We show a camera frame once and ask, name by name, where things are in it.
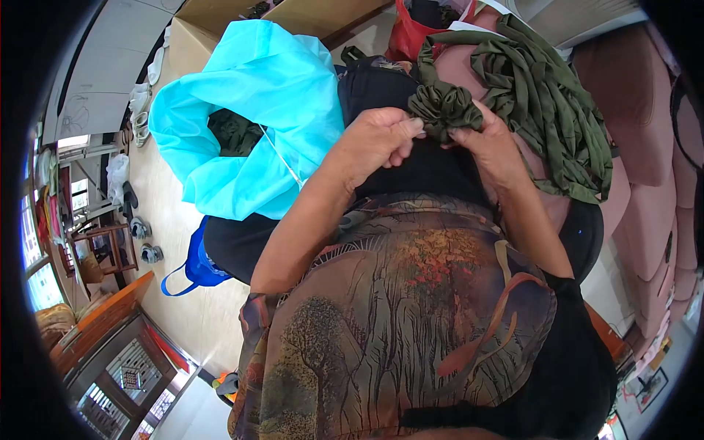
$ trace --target fingernail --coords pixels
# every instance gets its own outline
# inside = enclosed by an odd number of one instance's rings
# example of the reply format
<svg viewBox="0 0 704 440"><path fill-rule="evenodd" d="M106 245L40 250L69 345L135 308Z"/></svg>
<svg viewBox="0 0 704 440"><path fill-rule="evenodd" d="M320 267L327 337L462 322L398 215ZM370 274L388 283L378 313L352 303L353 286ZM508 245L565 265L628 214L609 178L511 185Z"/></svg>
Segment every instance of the fingernail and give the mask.
<svg viewBox="0 0 704 440"><path fill-rule="evenodd" d="M417 127L419 130L422 130L423 125L425 125L421 118L413 118L411 122L413 122L413 127Z"/></svg>

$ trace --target pink sofa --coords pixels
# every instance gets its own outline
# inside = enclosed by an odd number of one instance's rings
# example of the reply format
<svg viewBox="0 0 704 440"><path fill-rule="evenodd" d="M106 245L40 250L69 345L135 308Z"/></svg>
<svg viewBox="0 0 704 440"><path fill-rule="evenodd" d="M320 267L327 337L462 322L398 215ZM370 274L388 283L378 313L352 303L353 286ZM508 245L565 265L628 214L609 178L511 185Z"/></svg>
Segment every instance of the pink sofa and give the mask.
<svg viewBox="0 0 704 440"><path fill-rule="evenodd" d="M692 297L696 174L673 145L672 81L646 25L581 44L574 66L620 148L630 182L631 197L613 238L637 324L626 340L638 359L654 340L668 307L671 321L681 319ZM677 117L683 144L701 160L702 139L688 101Z"/></svg>

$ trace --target cardboard box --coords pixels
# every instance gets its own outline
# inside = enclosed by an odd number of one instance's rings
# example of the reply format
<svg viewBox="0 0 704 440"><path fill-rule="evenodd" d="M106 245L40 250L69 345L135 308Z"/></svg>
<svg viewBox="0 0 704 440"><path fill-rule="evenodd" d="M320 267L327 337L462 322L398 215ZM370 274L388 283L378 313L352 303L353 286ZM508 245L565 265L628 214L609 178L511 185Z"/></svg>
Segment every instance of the cardboard box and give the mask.
<svg viewBox="0 0 704 440"><path fill-rule="evenodd" d="M389 0L284 0L263 18L292 34L323 39ZM187 0L171 24L171 68L179 75L200 72L232 21L247 16L257 0Z"/></svg>

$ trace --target floor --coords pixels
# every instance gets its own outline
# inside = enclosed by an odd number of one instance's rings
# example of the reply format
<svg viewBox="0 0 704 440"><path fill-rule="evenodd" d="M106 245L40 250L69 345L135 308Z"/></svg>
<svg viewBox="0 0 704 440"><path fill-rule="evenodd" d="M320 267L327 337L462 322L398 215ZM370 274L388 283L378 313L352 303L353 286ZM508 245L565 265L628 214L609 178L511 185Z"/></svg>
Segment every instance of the floor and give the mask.
<svg viewBox="0 0 704 440"><path fill-rule="evenodd" d="M177 79L166 49L154 94ZM155 280L142 301L149 317L196 362L219 377L237 367L242 335L237 317L249 287L230 279L216 287L199 287L187 295L170 298L161 293L161 280L186 260L191 234L203 215L195 205L181 201L182 185L161 158L154 139L141 148L130 147L130 182L139 197L134 214L151 223L151 245L161 246L164 260L154 265L140 261L137 276L153 270ZM142 245L135 242L135 247ZM190 285L183 270L169 278L172 293Z"/></svg>
<svg viewBox="0 0 704 440"><path fill-rule="evenodd" d="M169 408L149 437L151 440L230 440L225 405L200 377L193 381Z"/></svg>
<svg viewBox="0 0 704 440"><path fill-rule="evenodd" d="M395 19L395 9L390 8L356 28L355 37L346 45L356 45L367 55L384 53ZM342 64L339 54L343 46L332 52L335 63ZM166 49L161 78L153 92L176 78L170 69L169 49ZM130 182L139 197L136 215L151 223L153 237L149 242L161 246L165 255L164 261L155 265L140 265L139 273L153 270L156 275L142 307L177 345L211 374L219 376L221 372L233 371L242 344L239 308L249 287L231 279L216 287L199 287L177 298L164 296L159 284L183 264L189 238L203 216L194 205L181 202L182 185L159 155L152 138L140 149L131 148ZM174 274L168 283L169 290L176 292L188 285L182 271ZM620 276L613 242L607 243L596 266L582 283L582 295L619 334L625 334L634 319L633 308Z"/></svg>

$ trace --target red plastic bag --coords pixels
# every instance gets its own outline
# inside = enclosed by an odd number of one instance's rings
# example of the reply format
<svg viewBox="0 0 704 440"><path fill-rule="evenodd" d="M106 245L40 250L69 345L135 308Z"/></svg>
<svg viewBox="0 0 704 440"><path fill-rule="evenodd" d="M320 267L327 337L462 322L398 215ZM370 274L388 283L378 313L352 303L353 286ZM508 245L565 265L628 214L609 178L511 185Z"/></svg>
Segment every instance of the red plastic bag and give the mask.
<svg viewBox="0 0 704 440"><path fill-rule="evenodd" d="M475 4L476 1L472 0L468 7L474 8ZM384 54L391 60L415 62L425 37L447 31L446 29L433 29L412 20L408 9L403 5L403 0L396 0L396 12L398 16L391 29L389 49Z"/></svg>

